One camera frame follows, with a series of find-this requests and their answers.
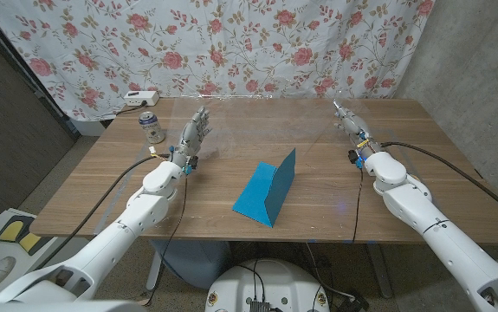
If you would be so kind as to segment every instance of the floral curtain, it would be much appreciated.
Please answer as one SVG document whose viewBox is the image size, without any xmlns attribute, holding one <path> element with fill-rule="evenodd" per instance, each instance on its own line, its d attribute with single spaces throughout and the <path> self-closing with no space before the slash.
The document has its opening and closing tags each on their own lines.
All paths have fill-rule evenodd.
<svg viewBox="0 0 498 312">
<path fill-rule="evenodd" d="M 0 0 L 0 27 L 71 118 L 160 96 L 390 97 L 432 0 Z"/>
</svg>

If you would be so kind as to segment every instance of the white power strip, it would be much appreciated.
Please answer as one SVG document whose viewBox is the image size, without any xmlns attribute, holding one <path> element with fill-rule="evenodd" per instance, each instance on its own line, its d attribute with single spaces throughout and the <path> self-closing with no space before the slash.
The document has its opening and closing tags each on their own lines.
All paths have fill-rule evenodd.
<svg viewBox="0 0 498 312">
<path fill-rule="evenodd" d="M 143 101 L 147 106 L 155 106 L 159 98 L 156 91 L 129 91 L 124 96 L 127 106 L 140 106 Z"/>
</svg>

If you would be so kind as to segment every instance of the white robotic arm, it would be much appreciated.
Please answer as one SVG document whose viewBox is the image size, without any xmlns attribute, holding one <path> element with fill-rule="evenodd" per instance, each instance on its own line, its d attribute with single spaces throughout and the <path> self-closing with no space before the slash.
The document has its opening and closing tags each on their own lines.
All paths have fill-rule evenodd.
<svg viewBox="0 0 498 312">
<path fill-rule="evenodd" d="M 476 310 L 498 311 L 498 263 L 431 203 L 428 188 L 383 151 L 360 117 L 337 101 L 333 104 L 341 121 L 337 127 L 356 145 L 351 161 L 360 168 L 364 163 L 366 171 L 376 177 L 374 190 L 387 209 L 424 238 Z"/>
<path fill-rule="evenodd" d="M 73 302 L 94 296 L 100 283 L 143 231 L 160 222 L 177 194 L 175 184 L 195 169 L 196 153 L 211 130 L 209 112 L 201 107 L 184 128 L 170 161 L 163 161 L 143 179 L 124 212 L 68 260 L 30 272 L 0 293 L 4 302 Z"/>
</svg>

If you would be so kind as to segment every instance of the black cable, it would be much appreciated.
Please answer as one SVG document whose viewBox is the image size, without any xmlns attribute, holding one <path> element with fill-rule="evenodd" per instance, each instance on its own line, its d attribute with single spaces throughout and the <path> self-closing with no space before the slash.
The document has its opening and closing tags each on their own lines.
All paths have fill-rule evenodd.
<svg viewBox="0 0 498 312">
<path fill-rule="evenodd" d="M 134 107 L 134 108 L 126 109 L 125 111 L 118 112 L 118 113 L 116 113 L 116 116 L 119 115 L 119 114 L 129 113 L 129 112 L 132 112 L 132 111 L 135 111 L 135 110 L 139 110 L 139 109 L 141 109 L 143 107 L 146 107 L 147 104 L 148 103 L 146 101 L 142 101 L 141 105 L 139 105 L 137 107 Z"/>
<path fill-rule="evenodd" d="M 184 192 L 184 196 L 183 196 L 183 209 L 181 210 L 181 216 L 179 216 L 178 225 L 176 225 L 176 228 L 171 233 L 170 238 L 168 238 L 168 242 L 167 242 L 167 244 L 164 247 L 164 252 L 162 252 L 162 256 L 161 256 L 162 263 L 165 261 L 164 256 L 165 256 L 165 253 L 168 250 L 168 246 L 170 246 L 171 239 L 176 234 L 176 231 L 178 230 L 179 224 L 181 223 L 181 219 L 183 219 L 183 214 L 185 213 L 185 204 L 186 203 L 187 203 L 187 177 L 185 177 L 185 192 Z M 144 307 L 149 307 L 152 304 L 152 299 L 154 297 L 154 293 L 156 293 L 156 288 L 157 288 L 156 286 L 157 285 L 154 285 L 154 288 L 152 289 L 151 296 L 148 298 L 148 302 L 146 302 L 145 304 L 143 304 Z"/>
<path fill-rule="evenodd" d="M 401 143 L 401 142 L 385 142 L 385 143 L 382 143 L 381 146 L 382 147 L 404 146 L 404 147 L 408 147 L 408 148 L 411 148 L 413 150 L 419 151 L 420 153 L 424 153 L 424 154 L 426 154 L 434 159 L 437 159 L 437 160 L 441 161 L 442 163 L 444 163 L 446 166 L 448 166 L 450 169 L 452 169 L 452 170 L 456 171 L 458 174 L 462 175 L 466 180 L 472 182 L 472 184 L 479 187 L 480 190 L 486 192 L 492 199 L 494 199 L 498 203 L 498 196 L 495 195 L 492 191 L 490 191 L 487 187 L 483 186 L 480 182 L 478 182 L 474 178 L 470 177 L 468 174 L 466 174 L 466 172 L 458 169 L 455 165 L 451 164 L 448 160 L 445 160 L 445 159 L 435 155 L 434 153 L 428 152 L 420 147 L 413 146 L 413 145 L 406 144 L 406 143 Z"/>
<path fill-rule="evenodd" d="M 255 270 L 252 270 L 251 268 L 248 268 L 244 265 L 241 265 L 241 264 L 238 264 L 236 265 L 238 267 L 241 267 L 241 268 L 244 268 L 244 269 L 247 269 L 249 271 L 252 271 L 254 274 L 256 274 L 256 276 L 258 276 L 258 279 L 260 279 L 260 284 L 262 285 L 262 298 L 265 298 L 266 297 L 266 292 L 264 291 L 264 282 L 262 281 L 262 278 L 260 277 L 260 274 L 258 274 L 258 272 L 256 272 Z"/>
<path fill-rule="evenodd" d="M 149 157 L 147 157 L 145 159 L 139 160 L 138 162 L 134 163 L 129 168 L 127 168 L 124 172 L 122 172 L 121 175 L 112 183 L 112 185 L 110 185 L 110 187 L 108 188 L 107 192 L 105 192 L 104 195 L 102 195 L 102 197 L 99 199 L 99 201 L 96 203 L 96 205 L 94 205 L 93 209 L 91 209 L 91 211 L 83 218 L 83 220 L 81 221 L 81 223 L 79 223 L 79 225 L 77 225 L 77 227 L 75 228 L 75 230 L 64 240 L 64 242 L 62 244 L 60 244 L 60 246 L 58 246 L 50 254 L 49 257 L 47 257 L 41 264 L 39 264 L 37 266 L 36 270 L 39 270 L 40 268 L 44 267 L 62 248 L 64 248 L 64 246 L 72 238 L 74 238 L 75 234 L 77 234 L 77 232 L 79 232 L 79 230 L 83 227 L 83 225 L 85 225 L 85 223 L 91 218 L 91 216 L 93 216 L 94 212 L 99 208 L 100 204 L 102 204 L 102 202 L 104 201 L 104 199 L 106 199 L 106 197 L 108 196 L 108 194 L 110 194 L 110 192 L 113 190 L 113 188 L 120 182 L 120 180 L 128 172 L 130 172 L 134 167 L 136 167 L 136 166 L 144 163 L 145 161 L 147 161 L 149 159 L 154 159 L 154 158 L 156 158 L 156 156 L 149 156 Z"/>
<path fill-rule="evenodd" d="M 318 266 L 316 265 L 316 260 L 314 259 L 314 254 L 312 253 L 312 250 L 310 249 L 310 245 L 308 243 L 306 243 L 306 245 L 307 245 L 307 248 L 308 248 L 308 252 L 310 253 L 310 257 L 312 258 L 312 263 L 314 264 L 314 270 L 316 272 L 316 278 L 318 279 L 318 282 L 320 282 L 321 286 L 324 289 L 332 291 L 333 293 L 335 293 L 337 295 L 348 297 L 351 300 L 356 299 L 353 295 L 344 293 L 344 292 L 339 291 L 339 290 L 336 290 L 333 287 L 328 286 L 326 283 L 324 283 L 324 281 L 321 280 L 320 273 L 318 272 Z"/>
<path fill-rule="evenodd" d="M 312 309 L 311 311 L 314 312 L 314 307 L 316 306 L 316 298 L 318 298 L 318 293 L 320 292 L 321 285 L 318 286 L 318 290 L 316 290 L 316 295 L 314 295 L 314 302 L 312 302 Z"/>
<path fill-rule="evenodd" d="M 258 263 L 258 258 L 255 260 L 255 265 L 252 268 L 252 280 L 255 283 L 255 301 L 258 300 L 256 298 L 256 263 Z"/>
<path fill-rule="evenodd" d="M 356 238 L 356 227 L 359 225 L 359 208 L 360 208 L 360 193 L 362 192 L 362 181 L 364 180 L 364 173 L 362 168 L 360 168 L 360 187 L 359 187 L 359 197 L 356 200 L 356 220 L 354 221 L 354 233 L 352 234 L 352 242 L 354 243 L 354 238 Z"/>
</svg>

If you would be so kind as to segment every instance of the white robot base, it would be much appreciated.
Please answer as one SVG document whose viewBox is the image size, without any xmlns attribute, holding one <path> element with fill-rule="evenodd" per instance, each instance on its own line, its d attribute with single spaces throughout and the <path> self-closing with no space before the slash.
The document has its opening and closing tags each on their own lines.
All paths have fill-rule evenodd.
<svg viewBox="0 0 498 312">
<path fill-rule="evenodd" d="M 259 259 L 256 267 L 255 261 L 249 260 L 223 273 L 210 287 L 204 311 L 307 312 L 313 311 L 313 307 L 313 312 L 329 311 L 324 289 L 305 270 L 278 259 Z M 252 270 L 262 278 L 263 288 Z"/>
</svg>

